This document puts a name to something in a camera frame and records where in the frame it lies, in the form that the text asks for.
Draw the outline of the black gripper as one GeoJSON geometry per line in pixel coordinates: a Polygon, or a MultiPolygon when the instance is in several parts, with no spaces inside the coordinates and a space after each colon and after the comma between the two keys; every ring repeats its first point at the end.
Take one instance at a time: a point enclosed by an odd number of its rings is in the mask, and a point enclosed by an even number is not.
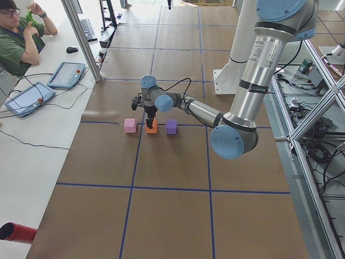
{"type": "Polygon", "coordinates": [[[153,121],[156,117],[157,108],[156,106],[145,106],[144,111],[147,113],[148,118],[146,119],[146,127],[153,128],[153,121]]]}

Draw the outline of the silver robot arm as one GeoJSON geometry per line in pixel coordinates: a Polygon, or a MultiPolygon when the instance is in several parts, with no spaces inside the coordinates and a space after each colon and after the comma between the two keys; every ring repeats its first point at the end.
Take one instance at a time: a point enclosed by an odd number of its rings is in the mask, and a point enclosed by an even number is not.
{"type": "Polygon", "coordinates": [[[157,111],[174,107],[212,128],[211,146],[224,159],[235,159],[255,148],[256,116],[284,47],[315,35],[318,1],[244,1],[230,53],[225,86],[235,87],[231,108],[222,113],[185,92],[170,92],[154,76],[141,78],[141,94],[132,109],[143,107],[152,127],[157,111]]]}

